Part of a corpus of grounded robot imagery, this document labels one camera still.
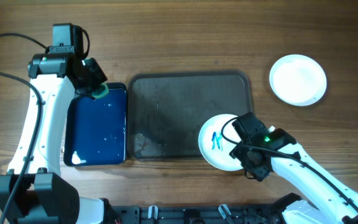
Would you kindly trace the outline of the green yellow sponge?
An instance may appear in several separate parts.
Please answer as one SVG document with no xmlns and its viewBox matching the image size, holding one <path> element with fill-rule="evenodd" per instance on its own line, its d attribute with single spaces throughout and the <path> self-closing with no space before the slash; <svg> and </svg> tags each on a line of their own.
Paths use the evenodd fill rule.
<svg viewBox="0 0 358 224">
<path fill-rule="evenodd" d="M 96 89 L 95 91 L 92 92 L 91 96 L 94 99 L 100 99 L 100 98 L 103 98 L 104 96 L 106 96 L 108 93 L 109 93 L 108 85 L 106 82 L 103 82 L 102 84 L 100 84 L 98 89 Z"/>
</svg>

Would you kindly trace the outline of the white plate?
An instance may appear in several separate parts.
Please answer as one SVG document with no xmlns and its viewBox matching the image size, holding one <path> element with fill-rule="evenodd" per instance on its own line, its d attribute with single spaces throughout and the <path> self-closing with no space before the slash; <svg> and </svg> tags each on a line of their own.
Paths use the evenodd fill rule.
<svg viewBox="0 0 358 224">
<path fill-rule="evenodd" d="M 221 131 L 223 125 L 235 117 L 236 115 L 233 114 L 213 116 L 201 127 L 198 135 L 198 146 L 202 156 L 213 167 L 224 171 L 243 169 L 240 161 L 229 155 L 241 140 L 232 126 L 234 120 L 231 120 L 224 131 Z"/>
<path fill-rule="evenodd" d="M 310 57 L 286 55 L 271 67 L 269 84 L 274 94 L 293 106 L 309 106 L 326 93 L 327 78 L 322 66 Z"/>
</svg>

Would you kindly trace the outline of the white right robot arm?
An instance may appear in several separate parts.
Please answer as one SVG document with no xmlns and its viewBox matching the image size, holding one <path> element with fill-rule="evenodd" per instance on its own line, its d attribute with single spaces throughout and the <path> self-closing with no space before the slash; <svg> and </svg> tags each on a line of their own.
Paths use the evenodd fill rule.
<svg viewBox="0 0 358 224">
<path fill-rule="evenodd" d="M 286 223 L 358 223 L 358 193 L 314 161 L 296 139 L 282 129 L 240 129 L 230 155 L 241 162 L 248 179 L 263 181 L 272 172 L 294 185 L 298 195 L 282 198 L 279 212 Z"/>
</svg>

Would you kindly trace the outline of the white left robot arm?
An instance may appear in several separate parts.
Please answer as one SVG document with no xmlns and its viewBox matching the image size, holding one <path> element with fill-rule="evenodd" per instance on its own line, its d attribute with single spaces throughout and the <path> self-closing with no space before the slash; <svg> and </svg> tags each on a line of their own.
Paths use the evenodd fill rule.
<svg viewBox="0 0 358 224">
<path fill-rule="evenodd" d="M 60 147 L 71 102 L 107 80 L 93 58 L 37 54 L 29 64 L 30 101 L 18 148 L 0 175 L 0 221 L 107 223 L 106 199 L 81 197 L 60 174 Z"/>
</svg>

